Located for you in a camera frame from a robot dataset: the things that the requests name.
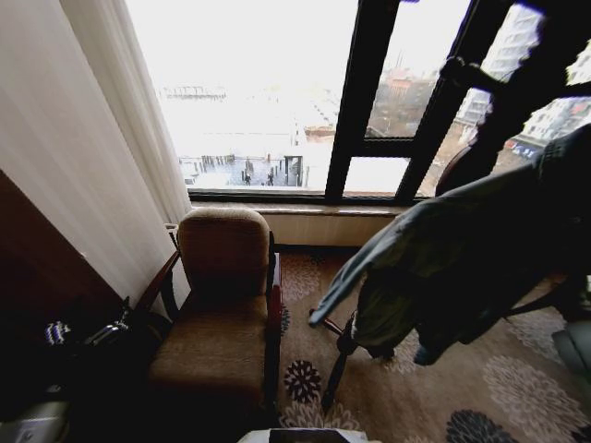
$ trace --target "upholstered seat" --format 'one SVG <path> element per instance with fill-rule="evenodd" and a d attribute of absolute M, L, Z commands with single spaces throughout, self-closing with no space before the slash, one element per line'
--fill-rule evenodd
<path fill-rule="evenodd" d="M 262 404 L 266 319 L 265 297 L 213 305 L 191 294 L 151 365 L 151 383 Z"/>

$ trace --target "window frame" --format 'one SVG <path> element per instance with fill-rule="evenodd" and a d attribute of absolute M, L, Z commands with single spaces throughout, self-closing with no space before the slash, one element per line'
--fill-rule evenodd
<path fill-rule="evenodd" d="M 416 192 L 468 88 L 440 77 L 414 137 L 365 137 L 400 2 L 359 0 L 323 195 L 298 193 L 296 189 L 294 193 L 189 189 L 191 200 L 375 206 L 407 206 L 423 200 Z M 472 0 L 449 56 L 461 56 L 467 63 L 482 64 L 511 5 L 510 2 Z M 392 190 L 392 197 L 344 196 L 353 157 L 406 158 L 409 163 L 400 185 Z"/>

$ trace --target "white curtain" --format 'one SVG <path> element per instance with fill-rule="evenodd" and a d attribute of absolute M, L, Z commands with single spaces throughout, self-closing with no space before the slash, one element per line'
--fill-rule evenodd
<path fill-rule="evenodd" d="M 125 0 L 60 1 L 156 208 L 179 223 L 187 189 Z"/>
<path fill-rule="evenodd" d="M 174 246 L 56 1 L 0 2 L 0 154 L 5 174 L 72 246 L 137 301 Z M 182 271 L 175 292 L 177 302 L 188 294 Z"/>

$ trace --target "carpet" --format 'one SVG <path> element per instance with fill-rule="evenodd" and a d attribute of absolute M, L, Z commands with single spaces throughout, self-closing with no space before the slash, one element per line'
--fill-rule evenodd
<path fill-rule="evenodd" d="M 502 320 L 470 345 L 455 344 L 433 366 L 413 363 L 414 332 L 391 361 L 371 359 L 358 348 L 348 359 L 335 404 L 323 414 L 320 394 L 338 356 L 336 336 L 311 328 L 308 310 L 349 257 L 282 253 L 283 426 L 361 430 L 384 443 L 591 442 L 581 386 L 550 337 L 563 327 L 553 309 Z M 343 326 L 355 306 L 353 295 L 331 318 Z"/>

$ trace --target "jacket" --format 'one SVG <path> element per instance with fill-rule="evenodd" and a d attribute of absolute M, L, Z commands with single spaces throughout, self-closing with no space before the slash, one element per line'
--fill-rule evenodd
<path fill-rule="evenodd" d="M 361 346 L 395 347 L 415 328 L 416 363 L 430 365 L 471 342 L 550 270 L 588 263 L 589 152 L 584 126 L 525 166 L 415 205 L 343 265 L 310 325 L 367 276 L 352 331 Z"/>

